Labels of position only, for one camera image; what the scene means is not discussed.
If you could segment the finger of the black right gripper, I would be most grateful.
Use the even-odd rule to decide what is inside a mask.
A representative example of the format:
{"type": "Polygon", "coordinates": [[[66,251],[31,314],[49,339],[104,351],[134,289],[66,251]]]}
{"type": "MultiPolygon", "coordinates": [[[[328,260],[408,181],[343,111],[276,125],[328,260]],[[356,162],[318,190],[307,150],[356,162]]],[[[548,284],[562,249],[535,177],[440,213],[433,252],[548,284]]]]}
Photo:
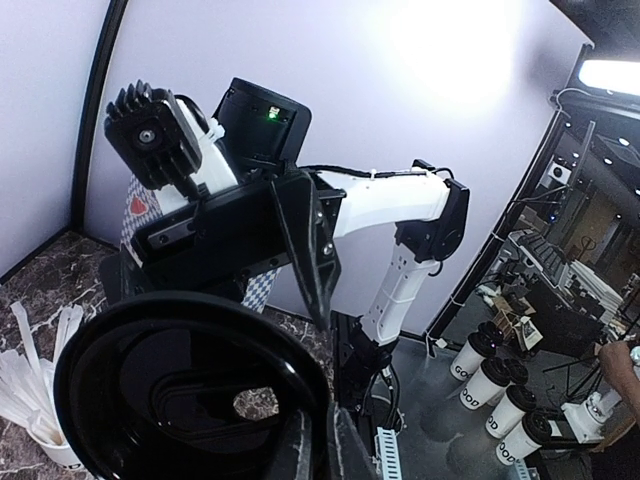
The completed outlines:
{"type": "Polygon", "coordinates": [[[343,191],[305,170],[290,171],[270,187],[289,262],[308,314],[331,327],[331,298],[341,264],[333,239],[343,191]]]}

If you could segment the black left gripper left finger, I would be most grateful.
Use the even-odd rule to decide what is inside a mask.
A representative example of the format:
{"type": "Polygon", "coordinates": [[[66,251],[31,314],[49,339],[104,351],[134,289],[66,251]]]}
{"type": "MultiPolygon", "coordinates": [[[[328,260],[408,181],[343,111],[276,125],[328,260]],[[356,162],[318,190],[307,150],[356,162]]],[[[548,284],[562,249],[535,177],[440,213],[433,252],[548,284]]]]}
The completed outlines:
{"type": "Polygon", "coordinates": [[[285,421],[275,449],[261,479],[314,479],[324,469],[325,438],[304,410],[285,421]]]}

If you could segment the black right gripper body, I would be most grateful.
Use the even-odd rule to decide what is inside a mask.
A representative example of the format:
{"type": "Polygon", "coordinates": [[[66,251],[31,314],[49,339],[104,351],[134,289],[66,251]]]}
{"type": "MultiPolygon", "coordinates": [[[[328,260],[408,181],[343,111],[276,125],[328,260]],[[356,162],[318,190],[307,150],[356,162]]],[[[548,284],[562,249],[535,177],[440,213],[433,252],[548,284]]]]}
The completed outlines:
{"type": "Polygon", "coordinates": [[[122,253],[122,297],[177,290],[241,301],[249,279],[292,266],[270,190],[278,178],[190,202],[139,228],[131,245],[142,265],[122,253]]]}

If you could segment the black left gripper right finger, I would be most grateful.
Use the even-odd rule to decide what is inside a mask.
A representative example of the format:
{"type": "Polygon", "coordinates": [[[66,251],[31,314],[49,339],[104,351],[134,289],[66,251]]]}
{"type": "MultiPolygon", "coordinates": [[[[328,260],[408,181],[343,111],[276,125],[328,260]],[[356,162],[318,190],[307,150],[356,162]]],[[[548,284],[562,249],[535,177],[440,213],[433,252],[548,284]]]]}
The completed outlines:
{"type": "Polygon", "coordinates": [[[378,478],[349,412],[337,404],[329,406],[329,478],[378,478]]]}

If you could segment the black coffee cup lid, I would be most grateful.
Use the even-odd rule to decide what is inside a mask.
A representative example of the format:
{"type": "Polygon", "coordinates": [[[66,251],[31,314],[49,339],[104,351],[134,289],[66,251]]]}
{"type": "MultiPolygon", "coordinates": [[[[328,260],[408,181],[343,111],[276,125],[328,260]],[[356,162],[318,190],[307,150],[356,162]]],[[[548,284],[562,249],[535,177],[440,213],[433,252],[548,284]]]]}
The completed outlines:
{"type": "Polygon", "coordinates": [[[326,377],[299,340],[193,292],[122,301],[81,325],[54,376],[63,433],[100,479],[262,479],[287,422],[326,459],[326,377]]]}

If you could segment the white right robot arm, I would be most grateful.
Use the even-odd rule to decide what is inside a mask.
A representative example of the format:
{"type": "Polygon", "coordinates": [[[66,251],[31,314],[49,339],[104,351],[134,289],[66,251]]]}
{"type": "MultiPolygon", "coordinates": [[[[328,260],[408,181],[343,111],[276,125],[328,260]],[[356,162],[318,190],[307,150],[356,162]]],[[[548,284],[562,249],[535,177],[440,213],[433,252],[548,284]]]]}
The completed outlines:
{"type": "Polygon", "coordinates": [[[461,243],[468,189],[422,161],[381,173],[301,167],[311,119],[305,105],[241,79],[211,116],[144,82],[122,89],[105,136],[164,209],[133,235],[136,286],[240,301],[251,278],[290,266],[325,329],[341,273],[336,240],[392,224],[396,259],[366,331],[393,342],[424,280],[461,243]]]}

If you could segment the person forearm in background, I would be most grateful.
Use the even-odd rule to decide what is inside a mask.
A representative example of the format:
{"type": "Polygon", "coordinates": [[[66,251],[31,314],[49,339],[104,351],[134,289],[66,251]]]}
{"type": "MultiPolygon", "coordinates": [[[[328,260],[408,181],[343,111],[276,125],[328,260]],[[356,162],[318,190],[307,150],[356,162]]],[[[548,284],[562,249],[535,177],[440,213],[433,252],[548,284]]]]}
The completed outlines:
{"type": "Polygon", "coordinates": [[[639,379],[630,352],[627,342],[616,341],[601,347],[598,359],[606,382],[620,395],[639,423],[639,379]]]}

